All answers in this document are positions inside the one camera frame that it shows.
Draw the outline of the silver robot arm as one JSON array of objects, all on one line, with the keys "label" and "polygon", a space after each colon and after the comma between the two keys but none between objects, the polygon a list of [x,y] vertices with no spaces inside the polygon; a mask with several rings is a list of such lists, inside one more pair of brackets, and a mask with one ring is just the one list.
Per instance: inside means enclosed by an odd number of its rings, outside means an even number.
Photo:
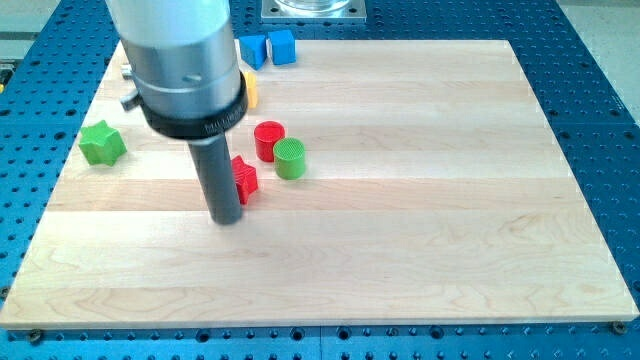
[{"label": "silver robot arm", "polygon": [[242,216],[226,133],[245,116],[247,87],[238,65],[227,0],[107,0],[136,90],[122,101],[148,125],[184,140],[212,220]]}]

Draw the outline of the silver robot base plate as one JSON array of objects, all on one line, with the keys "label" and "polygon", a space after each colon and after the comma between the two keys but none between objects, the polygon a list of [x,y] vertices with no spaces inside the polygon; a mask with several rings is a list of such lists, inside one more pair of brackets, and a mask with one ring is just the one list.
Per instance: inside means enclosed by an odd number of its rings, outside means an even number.
[{"label": "silver robot base plate", "polygon": [[262,0],[263,23],[365,23],[365,0]]}]

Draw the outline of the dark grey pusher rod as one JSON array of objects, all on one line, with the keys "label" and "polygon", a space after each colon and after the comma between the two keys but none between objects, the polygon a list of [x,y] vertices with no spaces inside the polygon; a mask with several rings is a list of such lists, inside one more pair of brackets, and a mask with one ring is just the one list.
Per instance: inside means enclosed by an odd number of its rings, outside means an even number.
[{"label": "dark grey pusher rod", "polygon": [[212,220],[231,225],[242,217],[227,140],[219,134],[188,143]]}]

